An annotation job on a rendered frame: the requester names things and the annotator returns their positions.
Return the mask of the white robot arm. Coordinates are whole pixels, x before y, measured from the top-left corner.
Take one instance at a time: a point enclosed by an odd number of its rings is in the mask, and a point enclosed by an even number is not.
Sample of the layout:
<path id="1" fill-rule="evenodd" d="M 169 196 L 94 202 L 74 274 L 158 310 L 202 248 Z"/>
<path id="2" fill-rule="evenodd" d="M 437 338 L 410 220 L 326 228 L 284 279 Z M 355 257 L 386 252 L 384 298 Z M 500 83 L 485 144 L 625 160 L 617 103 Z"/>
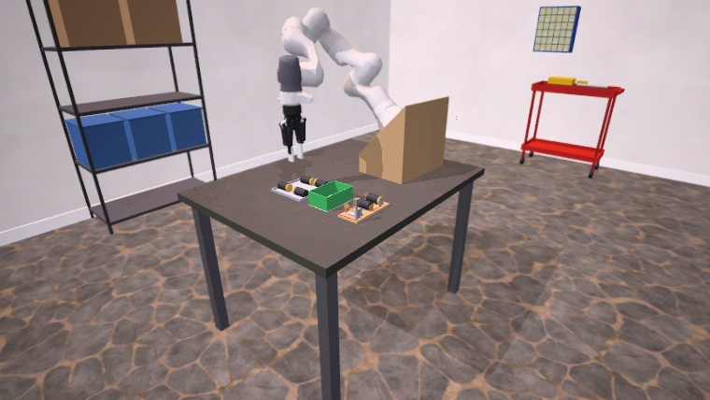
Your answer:
<path id="1" fill-rule="evenodd" d="M 319 8 L 312 8 L 303 21 L 292 17 L 285 22 L 282 45 L 292 55 L 279 58 L 280 98 L 277 101 L 284 106 L 313 102 L 313 95 L 302 93 L 302 87 L 317 88 L 323 82 L 324 73 L 314 45 L 318 40 L 338 65 L 352 66 L 343 90 L 351 97 L 361 98 L 369 106 L 381 131 L 401 111 L 384 88 L 370 85 L 382 68 L 381 59 L 372 52 L 361 53 L 353 49 L 331 27 L 327 14 Z M 297 56 L 309 58 L 309 62 L 299 63 Z"/>

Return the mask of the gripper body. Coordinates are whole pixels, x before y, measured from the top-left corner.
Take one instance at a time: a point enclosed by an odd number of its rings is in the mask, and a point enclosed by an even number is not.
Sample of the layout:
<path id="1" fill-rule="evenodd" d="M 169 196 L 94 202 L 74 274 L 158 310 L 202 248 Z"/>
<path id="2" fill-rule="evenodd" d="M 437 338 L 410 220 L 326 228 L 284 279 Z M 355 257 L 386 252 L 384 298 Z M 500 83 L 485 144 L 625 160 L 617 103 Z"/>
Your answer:
<path id="1" fill-rule="evenodd" d="M 295 120 L 294 127 L 297 127 L 297 122 L 296 119 L 301 120 L 302 116 L 302 106 L 297 105 L 297 106 L 282 106 L 283 107 L 283 114 L 284 114 L 284 121 L 286 119 L 286 124 L 288 127 L 291 128 L 291 120 Z"/>

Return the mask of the green open box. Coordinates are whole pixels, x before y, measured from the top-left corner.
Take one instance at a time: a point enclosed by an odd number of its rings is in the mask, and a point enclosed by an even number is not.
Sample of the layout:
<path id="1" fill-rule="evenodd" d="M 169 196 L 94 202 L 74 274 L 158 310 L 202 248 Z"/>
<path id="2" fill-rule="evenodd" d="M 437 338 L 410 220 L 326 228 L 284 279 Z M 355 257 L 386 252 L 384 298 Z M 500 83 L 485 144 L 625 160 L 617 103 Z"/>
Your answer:
<path id="1" fill-rule="evenodd" d="M 353 200 L 353 186 L 332 181 L 308 191 L 310 206 L 329 212 Z"/>

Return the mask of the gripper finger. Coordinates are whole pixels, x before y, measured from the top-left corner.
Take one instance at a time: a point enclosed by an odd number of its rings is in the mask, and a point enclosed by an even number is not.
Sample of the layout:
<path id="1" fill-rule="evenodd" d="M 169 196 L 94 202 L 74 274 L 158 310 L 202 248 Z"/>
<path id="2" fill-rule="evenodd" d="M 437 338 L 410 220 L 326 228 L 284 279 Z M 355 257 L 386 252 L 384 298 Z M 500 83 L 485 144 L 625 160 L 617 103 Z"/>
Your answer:
<path id="1" fill-rule="evenodd" d="M 294 132 L 296 136 L 296 146 L 297 146 L 297 158 L 304 159 L 303 158 L 303 144 L 305 141 L 305 122 L 306 118 L 303 118 L 301 120 L 296 119 L 297 122 L 297 127 L 294 127 Z"/>
<path id="2" fill-rule="evenodd" d="M 286 125 L 286 119 L 285 119 L 285 121 L 279 123 L 279 126 L 281 128 L 283 145 L 288 147 L 288 156 L 289 156 L 290 162 L 294 162 L 294 154 L 293 154 L 293 146 L 292 146 L 294 124 L 295 124 L 295 120 L 291 120 L 291 128 L 288 127 L 288 125 Z"/>

